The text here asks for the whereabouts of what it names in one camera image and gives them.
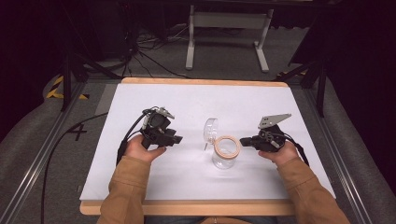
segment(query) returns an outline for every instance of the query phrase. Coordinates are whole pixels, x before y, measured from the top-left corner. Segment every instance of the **white board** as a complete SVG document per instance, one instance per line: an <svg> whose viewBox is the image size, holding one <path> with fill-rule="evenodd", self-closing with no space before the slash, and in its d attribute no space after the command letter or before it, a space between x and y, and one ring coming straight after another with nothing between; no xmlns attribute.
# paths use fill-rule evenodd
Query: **white board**
<svg viewBox="0 0 396 224"><path fill-rule="evenodd" d="M209 118L219 120L218 136L237 139L259 132L263 116L290 113L279 123L305 151L322 186L334 192L288 87L119 84L82 191L82 201L103 200L116 165L120 141L142 110L164 106L176 118L170 129L183 136L151 165L146 200L287 199L276 166L242 147L234 167L216 168L213 147L205 148L203 130Z"/></svg>

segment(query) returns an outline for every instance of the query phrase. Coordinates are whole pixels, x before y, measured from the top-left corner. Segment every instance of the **wooden ring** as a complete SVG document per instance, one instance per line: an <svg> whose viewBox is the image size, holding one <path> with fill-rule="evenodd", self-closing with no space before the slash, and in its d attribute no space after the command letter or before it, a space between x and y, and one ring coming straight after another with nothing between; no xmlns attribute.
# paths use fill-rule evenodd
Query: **wooden ring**
<svg viewBox="0 0 396 224"><path fill-rule="evenodd" d="M231 141L233 141L236 144L236 149L233 154L225 154L225 153L221 152L221 150L219 148L219 142L224 139L230 139ZM218 154L218 156L223 158L224 160L232 160L232 159L236 158L239 155L239 152L241 151L241 145L240 145L239 141L230 135L224 135L224 136L217 138L214 145L215 145L216 154Z"/></svg>

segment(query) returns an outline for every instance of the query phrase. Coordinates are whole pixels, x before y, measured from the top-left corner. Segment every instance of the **hand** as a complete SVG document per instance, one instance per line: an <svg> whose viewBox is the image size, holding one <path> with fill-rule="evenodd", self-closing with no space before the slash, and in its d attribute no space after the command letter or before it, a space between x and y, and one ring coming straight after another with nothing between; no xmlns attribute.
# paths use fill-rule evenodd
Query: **hand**
<svg viewBox="0 0 396 224"><path fill-rule="evenodd" d="M299 158L296 147L289 141L286 141L285 146L283 146L278 152L259 151L259 155L272 161L276 166L280 166L294 158Z"/></svg>
<svg viewBox="0 0 396 224"><path fill-rule="evenodd" d="M142 161L152 162L155 158L161 156L166 147L158 147L156 149L147 150L142 146L144 136L142 134L136 135L129 142L125 150L124 156L137 158Z"/></svg>

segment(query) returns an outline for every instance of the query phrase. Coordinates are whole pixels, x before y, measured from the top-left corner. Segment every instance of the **sleeve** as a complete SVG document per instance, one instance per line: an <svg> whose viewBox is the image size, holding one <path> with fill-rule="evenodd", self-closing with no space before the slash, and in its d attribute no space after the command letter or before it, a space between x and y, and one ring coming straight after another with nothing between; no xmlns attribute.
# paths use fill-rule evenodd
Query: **sleeve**
<svg viewBox="0 0 396 224"><path fill-rule="evenodd" d="M97 223L144 223L142 203L146 197L150 164L122 157L111 177L109 194L101 206Z"/></svg>
<svg viewBox="0 0 396 224"><path fill-rule="evenodd" d="M334 197L299 158L279 166L278 171L294 203L298 223L349 223Z"/></svg>

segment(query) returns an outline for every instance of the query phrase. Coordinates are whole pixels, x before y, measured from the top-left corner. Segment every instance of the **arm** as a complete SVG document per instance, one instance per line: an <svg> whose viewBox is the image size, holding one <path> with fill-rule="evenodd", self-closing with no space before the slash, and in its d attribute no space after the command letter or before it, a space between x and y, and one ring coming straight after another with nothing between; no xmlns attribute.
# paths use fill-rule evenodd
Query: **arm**
<svg viewBox="0 0 396 224"><path fill-rule="evenodd" d="M334 197L323 188L312 170L300 160L294 144L286 142L277 153L260 151L273 161L293 201L298 223L349 223Z"/></svg>
<svg viewBox="0 0 396 224"><path fill-rule="evenodd" d="M128 143L109 184L109 194L101 206L98 223L144 223L142 203L146 197L151 162L165 152L165 147L147 151L142 135Z"/></svg>

